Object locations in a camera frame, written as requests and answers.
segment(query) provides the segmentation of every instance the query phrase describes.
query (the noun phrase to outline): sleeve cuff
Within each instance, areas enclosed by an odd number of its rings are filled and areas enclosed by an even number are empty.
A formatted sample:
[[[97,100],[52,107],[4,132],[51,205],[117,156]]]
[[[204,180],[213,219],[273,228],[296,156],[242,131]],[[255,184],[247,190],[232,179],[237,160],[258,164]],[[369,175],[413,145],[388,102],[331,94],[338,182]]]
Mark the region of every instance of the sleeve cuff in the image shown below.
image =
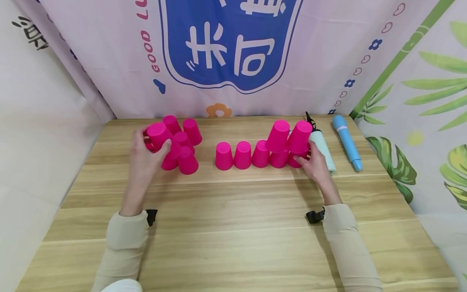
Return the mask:
[[[324,208],[323,226],[327,232],[338,233],[343,230],[357,229],[357,221],[349,206],[336,204]]]
[[[146,243],[148,237],[148,214],[123,217],[115,213],[107,227],[107,246],[110,249],[138,249]]]

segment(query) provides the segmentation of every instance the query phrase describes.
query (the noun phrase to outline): hand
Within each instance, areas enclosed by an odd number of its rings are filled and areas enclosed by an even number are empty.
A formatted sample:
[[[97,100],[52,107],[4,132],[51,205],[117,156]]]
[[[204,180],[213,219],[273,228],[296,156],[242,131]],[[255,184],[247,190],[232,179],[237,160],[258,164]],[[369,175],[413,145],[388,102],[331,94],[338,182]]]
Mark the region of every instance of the hand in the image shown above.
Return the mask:
[[[160,151],[150,152],[144,142],[146,128],[147,126],[133,132],[128,185],[120,209],[122,216],[136,216],[141,213],[146,191],[170,150],[171,140],[167,140]]]
[[[311,150],[310,160],[298,156],[294,156],[294,159],[300,163],[308,177],[314,180],[318,185],[331,180],[331,175],[327,169],[326,157],[319,151],[315,142],[308,141],[308,145]]]
[[[308,141],[308,145],[311,150],[310,160],[298,156],[294,156],[294,159],[303,167],[308,177],[318,185],[326,206],[342,204],[339,190],[327,168],[326,157],[319,151],[315,142]]]

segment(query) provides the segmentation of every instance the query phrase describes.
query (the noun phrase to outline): blue logo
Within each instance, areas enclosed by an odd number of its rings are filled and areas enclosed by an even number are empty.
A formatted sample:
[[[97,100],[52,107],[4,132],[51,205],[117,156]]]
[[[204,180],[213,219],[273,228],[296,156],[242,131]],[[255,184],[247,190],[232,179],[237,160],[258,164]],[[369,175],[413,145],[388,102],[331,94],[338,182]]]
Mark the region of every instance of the blue logo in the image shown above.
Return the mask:
[[[303,0],[159,0],[171,76],[243,94],[282,76]]]

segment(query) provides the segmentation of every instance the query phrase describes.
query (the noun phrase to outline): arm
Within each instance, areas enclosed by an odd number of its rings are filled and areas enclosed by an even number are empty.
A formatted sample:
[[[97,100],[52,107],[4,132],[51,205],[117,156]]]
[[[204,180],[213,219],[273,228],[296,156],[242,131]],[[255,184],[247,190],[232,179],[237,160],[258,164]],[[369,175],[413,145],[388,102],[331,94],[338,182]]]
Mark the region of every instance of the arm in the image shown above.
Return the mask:
[[[144,143],[144,129],[133,133],[128,186],[120,211],[113,215],[107,227],[107,247],[92,292],[101,292],[112,283],[123,279],[136,280],[138,277],[148,239],[144,197],[170,149],[170,140],[167,140],[159,152],[149,152]]]
[[[381,281],[375,265],[357,229],[350,208],[342,203],[336,184],[328,172],[326,159],[310,142],[311,156],[307,161],[295,159],[321,190],[325,203],[323,227],[333,251],[337,269],[346,292],[380,292]]]

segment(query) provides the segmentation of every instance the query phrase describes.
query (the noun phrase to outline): white bottle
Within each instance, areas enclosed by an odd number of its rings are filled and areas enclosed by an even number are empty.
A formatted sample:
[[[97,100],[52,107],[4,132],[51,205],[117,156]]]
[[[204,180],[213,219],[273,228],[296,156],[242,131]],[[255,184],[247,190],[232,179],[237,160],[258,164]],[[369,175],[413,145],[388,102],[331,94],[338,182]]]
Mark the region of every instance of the white bottle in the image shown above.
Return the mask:
[[[331,157],[329,148],[324,140],[323,132],[321,132],[321,130],[314,129],[310,135],[310,140],[315,142],[318,150],[324,155],[326,158],[327,169],[331,175],[334,175],[336,173],[336,166],[334,165],[333,158]]]

